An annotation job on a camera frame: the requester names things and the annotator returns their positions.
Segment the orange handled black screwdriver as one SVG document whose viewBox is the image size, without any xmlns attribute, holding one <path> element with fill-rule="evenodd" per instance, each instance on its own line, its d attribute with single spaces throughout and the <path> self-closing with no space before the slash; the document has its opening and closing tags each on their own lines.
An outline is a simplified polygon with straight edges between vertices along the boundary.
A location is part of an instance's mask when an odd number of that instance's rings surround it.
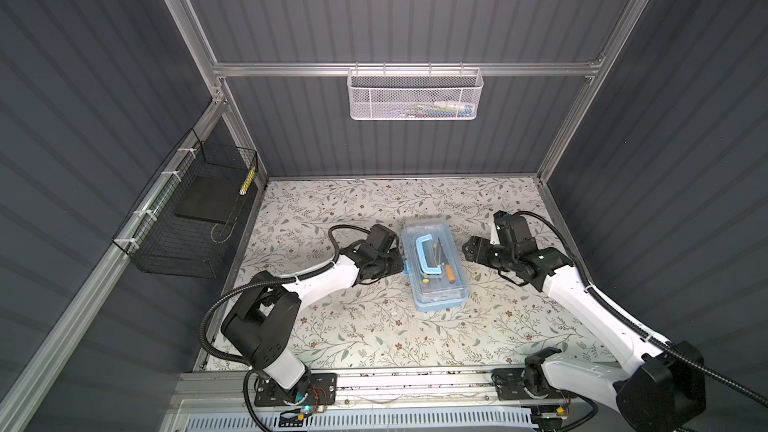
<svg viewBox="0 0 768 432">
<path fill-rule="evenodd" d="M 456 283 L 455 272 L 451 264 L 448 262 L 448 258 L 444 252 L 444 249 L 440 241 L 437 241 L 435 243 L 435 254 L 446 280 L 450 284 L 455 284 Z"/>
</svg>

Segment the light blue plastic tool box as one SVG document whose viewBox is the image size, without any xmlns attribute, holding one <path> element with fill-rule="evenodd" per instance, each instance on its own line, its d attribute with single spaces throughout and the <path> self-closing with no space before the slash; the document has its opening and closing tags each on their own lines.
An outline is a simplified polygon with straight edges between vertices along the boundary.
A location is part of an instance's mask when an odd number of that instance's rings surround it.
<svg viewBox="0 0 768 432">
<path fill-rule="evenodd" d="M 462 306 L 469 297 L 469 285 L 448 222 L 436 218 L 407 221 L 401 238 L 404 274 L 410 280 L 416 309 L 426 313 Z M 455 284 L 443 275 L 435 254 L 437 241 L 453 267 Z"/>
</svg>

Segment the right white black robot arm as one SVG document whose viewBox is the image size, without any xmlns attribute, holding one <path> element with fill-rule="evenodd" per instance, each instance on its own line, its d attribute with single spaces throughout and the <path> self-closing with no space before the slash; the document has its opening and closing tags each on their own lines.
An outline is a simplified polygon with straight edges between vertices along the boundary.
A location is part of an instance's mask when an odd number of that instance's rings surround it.
<svg viewBox="0 0 768 432">
<path fill-rule="evenodd" d="M 546 347 L 526 358 L 523 390 L 534 399 L 561 392 L 602 404 L 636 431 L 674 431 L 702 414 L 707 399 L 699 351 L 687 342 L 672 344 L 636 322 L 585 277 L 569 251 L 539 247 L 527 223 L 530 216 L 496 212 L 490 237 L 472 236 L 463 244 L 465 259 L 557 302 L 616 363 L 592 365 Z"/>
</svg>

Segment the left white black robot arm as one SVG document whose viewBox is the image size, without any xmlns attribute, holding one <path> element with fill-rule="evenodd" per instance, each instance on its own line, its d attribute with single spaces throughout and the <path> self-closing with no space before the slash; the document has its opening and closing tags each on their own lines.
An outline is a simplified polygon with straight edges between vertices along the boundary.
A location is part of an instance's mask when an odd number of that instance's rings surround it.
<svg viewBox="0 0 768 432">
<path fill-rule="evenodd" d="M 335 292 L 373 285 L 404 270 L 399 237 L 383 225 L 336 225 L 328 238 L 329 260 L 288 276 L 255 275 L 234 293 L 235 303 L 220 326 L 237 351 L 225 359 L 250 366 L 295 403 L 308 395 L 311 380 L 308 367 L 288 346 L 298 316 Z"/>
</svg>

